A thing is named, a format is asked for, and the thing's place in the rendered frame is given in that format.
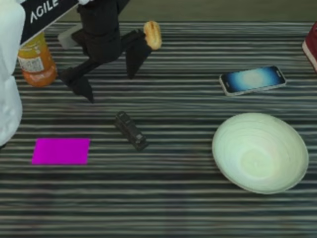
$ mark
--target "red object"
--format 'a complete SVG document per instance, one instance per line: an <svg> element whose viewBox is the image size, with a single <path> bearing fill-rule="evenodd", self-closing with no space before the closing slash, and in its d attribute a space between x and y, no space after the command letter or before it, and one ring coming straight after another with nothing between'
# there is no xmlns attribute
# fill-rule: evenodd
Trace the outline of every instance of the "red object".
<svg viewBox="0 0 317 238"><path fill-rule="evenodd" d="M313 25L303 42L303 51L317 72L317 22Z"/></svg>

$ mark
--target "white cup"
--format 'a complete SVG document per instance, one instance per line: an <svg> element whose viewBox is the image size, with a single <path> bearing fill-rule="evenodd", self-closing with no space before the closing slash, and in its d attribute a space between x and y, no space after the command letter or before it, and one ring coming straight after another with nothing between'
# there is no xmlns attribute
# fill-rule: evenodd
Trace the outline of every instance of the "white cup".
<svg viewBox="0 0 317 238"><path fill-rule="evenodd" d="M309 164L306 145L297 131L280 119L260 113L226 120L213 137L212 153L231 182L261 194L294 187Z"/></svg>

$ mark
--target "sticky note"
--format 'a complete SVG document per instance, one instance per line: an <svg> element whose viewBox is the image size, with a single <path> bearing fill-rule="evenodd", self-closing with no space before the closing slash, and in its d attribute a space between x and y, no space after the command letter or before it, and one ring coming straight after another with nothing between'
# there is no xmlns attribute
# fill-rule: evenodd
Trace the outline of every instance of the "sticky note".
<svg viewBox="0 0 317 238"><path fill-rule="evenodd" d="M89 145L89 138L38 138L32 165L87 164Z"/></svg>

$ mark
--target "smartphone screen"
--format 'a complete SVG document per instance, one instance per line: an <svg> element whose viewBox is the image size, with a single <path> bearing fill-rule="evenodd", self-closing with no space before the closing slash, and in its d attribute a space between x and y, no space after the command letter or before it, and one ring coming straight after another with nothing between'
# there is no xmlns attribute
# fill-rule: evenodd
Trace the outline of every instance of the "smartphone screen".
<svg viewBox="0 0 317 238"><path fill-rule="evenodd" d="M276 66L223 74L220 80L228 94L265 90L286 84L286 79Z"/></svg>

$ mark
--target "white smartphone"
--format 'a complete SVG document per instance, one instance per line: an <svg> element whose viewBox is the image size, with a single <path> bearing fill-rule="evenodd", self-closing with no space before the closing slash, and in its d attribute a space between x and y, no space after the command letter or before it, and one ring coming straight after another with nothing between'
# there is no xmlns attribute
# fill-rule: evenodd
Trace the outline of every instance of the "white smartphone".
<svg viewBox="0 0 317 238"><path fill-rule="evenodd" d="M283 87L286 79L278 67L269 66L222 74L220 84L227 96L238 96Z"/></svg>

